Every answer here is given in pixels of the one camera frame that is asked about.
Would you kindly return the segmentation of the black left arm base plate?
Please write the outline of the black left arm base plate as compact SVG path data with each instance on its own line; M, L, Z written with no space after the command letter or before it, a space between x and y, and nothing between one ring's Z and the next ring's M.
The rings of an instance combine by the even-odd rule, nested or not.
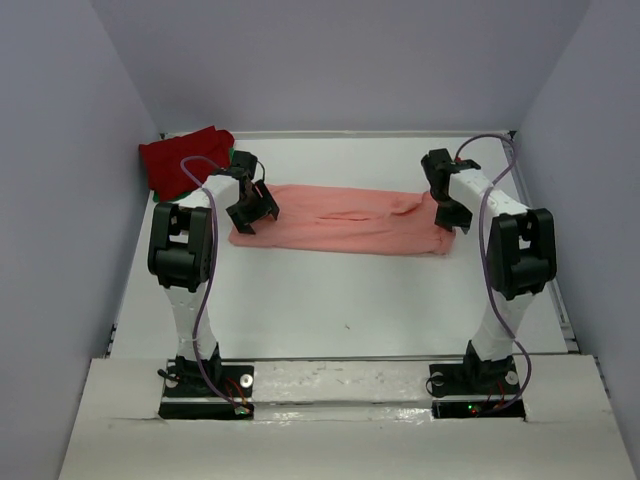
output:
M201 378L182 379L174 361L157 374L164 385L158 414L165 420L241 421L254 418L255 366L223 362L215 393Z

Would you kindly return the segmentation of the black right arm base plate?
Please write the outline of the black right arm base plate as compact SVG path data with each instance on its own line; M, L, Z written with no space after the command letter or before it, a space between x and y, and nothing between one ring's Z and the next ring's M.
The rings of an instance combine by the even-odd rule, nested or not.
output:
M526 417L521 399L506 407L520 390L513 364L478 383L471 382L461 363L432 364L425 389L432 398L431 413L437 420Z

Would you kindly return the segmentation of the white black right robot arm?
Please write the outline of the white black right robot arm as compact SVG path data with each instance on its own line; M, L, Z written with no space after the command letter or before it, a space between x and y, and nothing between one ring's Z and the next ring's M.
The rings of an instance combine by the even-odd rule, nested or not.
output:
M488 296L461 362L431 365L426 386L436 398L490 395L496 387L517 395L517 331L534 297L557 272L553 215L510 197L478 163L455 160L445 149L429 151L421 165L437 203L436 225L448 231L478 228Z

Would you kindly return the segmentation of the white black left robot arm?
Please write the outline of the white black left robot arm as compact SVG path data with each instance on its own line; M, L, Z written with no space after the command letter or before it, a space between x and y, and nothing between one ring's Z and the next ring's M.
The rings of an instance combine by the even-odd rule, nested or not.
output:
M193 162L203 162L215 176L238 182L238 200L226 208L237 232L253 235L253 224L267 217L277 219L279 206L265 179L255 178L256 170L264 168L262 162L250 152L234 151L228 167L201 155L180 161L183 173L204 192L206 206L161 202L153 211L147 265L171 304L178 339L174 364L159 374L230 403L232 398L219 389L223 366L207 311L219 249L217 208L213 192L189 170Z

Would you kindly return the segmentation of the salmon pink t-shirt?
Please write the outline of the salmon pink t-shirt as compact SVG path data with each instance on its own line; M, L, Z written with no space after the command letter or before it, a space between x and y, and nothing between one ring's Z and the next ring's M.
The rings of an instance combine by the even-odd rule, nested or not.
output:
M237 247L408 256L451 251L455 234L435 224L428 192L311 185L271 185L280 213L254 223L252 234L233 229Z

